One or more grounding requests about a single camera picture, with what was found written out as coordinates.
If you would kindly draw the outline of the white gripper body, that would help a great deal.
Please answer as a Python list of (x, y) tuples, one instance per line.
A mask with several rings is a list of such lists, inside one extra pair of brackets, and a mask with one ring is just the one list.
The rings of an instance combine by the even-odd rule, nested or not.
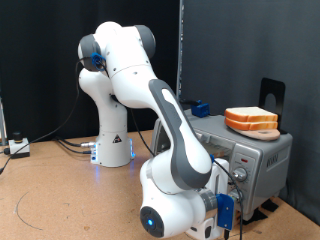
[(231, 229), (231, 197), (227, 195), (229, 163), (217, 158), (212, 165), (211, 177), (203, 189), (197, 190), (205, 215), (187, 234), (196, 240), (216, 240), (222, 232)]

